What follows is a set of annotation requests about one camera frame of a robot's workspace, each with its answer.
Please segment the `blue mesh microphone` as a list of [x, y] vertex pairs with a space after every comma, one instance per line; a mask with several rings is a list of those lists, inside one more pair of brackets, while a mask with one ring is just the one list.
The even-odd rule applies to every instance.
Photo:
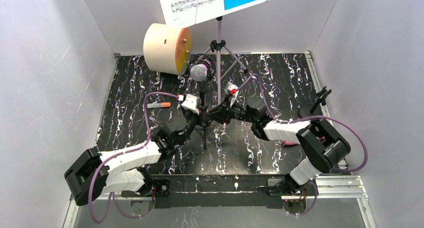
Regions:
[[208, 66], [203, 63], [193, 65], [189, 71], [191, 78], [196, 82], [203, 82], [208, 77]]

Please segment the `black tripod mic stand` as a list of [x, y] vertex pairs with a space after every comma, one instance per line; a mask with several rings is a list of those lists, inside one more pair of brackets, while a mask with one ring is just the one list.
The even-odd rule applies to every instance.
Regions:
[[203, 133], [203, 149], [207, 149], [207, 128], [212, 121], [207, 119], [208, 105], [206, 104], [206, 85], [216, 74], [216, 66], [213, 58], [205, 53], [194, 54], [188, 61], [187, 72], [191, 79], [199, 84], [200, 98], [200, 127]]

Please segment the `pink microphone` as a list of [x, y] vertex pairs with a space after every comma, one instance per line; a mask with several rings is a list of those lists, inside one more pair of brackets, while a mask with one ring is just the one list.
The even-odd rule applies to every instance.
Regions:
[[282, 142], [282, 146], [283, 147], [293, 147], [293, 146], [297, 146], [298, 143], [293, 142], [293, 141], [283, 141]]

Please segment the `black round-base mic stand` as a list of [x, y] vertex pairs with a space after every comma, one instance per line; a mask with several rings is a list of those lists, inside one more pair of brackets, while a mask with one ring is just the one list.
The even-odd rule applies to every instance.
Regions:
[[316, 99], [312, 105], [301, 106], [298, 109], [297, 114], [299, 118], [319, 115], [319, 108], [325, 107], [327, 105], [326, 99], [331, 94], [331, 92], [332, 89], [327, 89], [327, 86], [324, 86], [319, 92], [316, 93]]

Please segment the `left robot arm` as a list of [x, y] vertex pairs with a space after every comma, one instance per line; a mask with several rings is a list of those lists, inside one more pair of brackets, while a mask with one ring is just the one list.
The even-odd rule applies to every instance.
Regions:
[[94, 201], [101, 194], [117, 191], [143, 192], [153, 180], [142, 166], [171, 158], [183, 146], [197, 125], [206, 120], [206, 112], [182, 109], [151, 138], [115, 151], [85, 150], [65, 172], [64, 178], [78, 206]]

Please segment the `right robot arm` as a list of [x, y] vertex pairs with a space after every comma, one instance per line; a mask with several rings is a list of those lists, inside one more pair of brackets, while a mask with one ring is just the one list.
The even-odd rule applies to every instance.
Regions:
[[349, 143], [325, 119], [284, 123], [272, 119], [264, 100], [250, 96], [245, 106], [232, 101], [231, 95], [216, 108], [208, 111], [206, 118], [220, 124], [231, 120], [251, 123], [251, 131], [262, 140], [290, 141], [299, 144], [306, 157], [274, 185], [257, 187], [267, 195], [297, 192], [304, 184], [323, 173], [329, 173], [351, 151]]

